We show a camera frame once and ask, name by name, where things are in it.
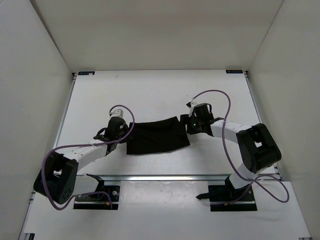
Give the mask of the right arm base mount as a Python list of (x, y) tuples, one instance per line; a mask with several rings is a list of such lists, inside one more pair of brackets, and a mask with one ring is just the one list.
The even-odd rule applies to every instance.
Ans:
[(255, 212), (258, 210), (250, 184), (235, 189), (229, 177), (224, 185), (209, 185), (208, 192), (196, 196), (198, 200), (209, 199), (211, 212)]

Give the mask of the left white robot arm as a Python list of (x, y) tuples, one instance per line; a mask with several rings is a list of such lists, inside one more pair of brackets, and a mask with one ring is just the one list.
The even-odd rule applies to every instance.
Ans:
[(47, 197), (57, 210), (68, 204), (75, 193), (78, 171), (104, 158), (125, 142), (133, 131), (135, 121), (127, 125), (119, 116), (112, 116), (108, 126), (100, 129), (93, 141), (79, 145), (64, 145), (52, 149), (44, 157), (40, 171), (33, 183), (33, 190)]

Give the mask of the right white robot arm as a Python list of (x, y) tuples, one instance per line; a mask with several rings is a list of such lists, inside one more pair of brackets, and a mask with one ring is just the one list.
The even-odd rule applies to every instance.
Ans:
[(226, 140), (238, 144), (242, 164), (233, 168), (234, 173), (225, 179), (220, 190), (229, 200), (240, 197), (258, 174), (281, 160), (281, 151), (263, 123), (243, 125), (215, 118), (208, 103), (191, 101), (186, 106), (189, 113), (181, 115), (180, 120), (186, 126), (187, 134), (205, 133), (221, 138), (224, 149), (227, 148)]

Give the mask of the black skirt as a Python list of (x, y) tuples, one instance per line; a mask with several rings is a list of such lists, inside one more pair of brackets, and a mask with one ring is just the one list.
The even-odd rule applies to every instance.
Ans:
[(185, 128), (176, 116), (154, 122), (135, 123), (127, 155), (148, 155), (176, 151), (190, 145)]

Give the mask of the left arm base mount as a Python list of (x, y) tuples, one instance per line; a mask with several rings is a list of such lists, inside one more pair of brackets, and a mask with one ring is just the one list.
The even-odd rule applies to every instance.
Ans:
[(93, 174), (77, 177), (73, 194), (75, 210), (117, 210), (121, 193), (119, 181), (106, 181)]

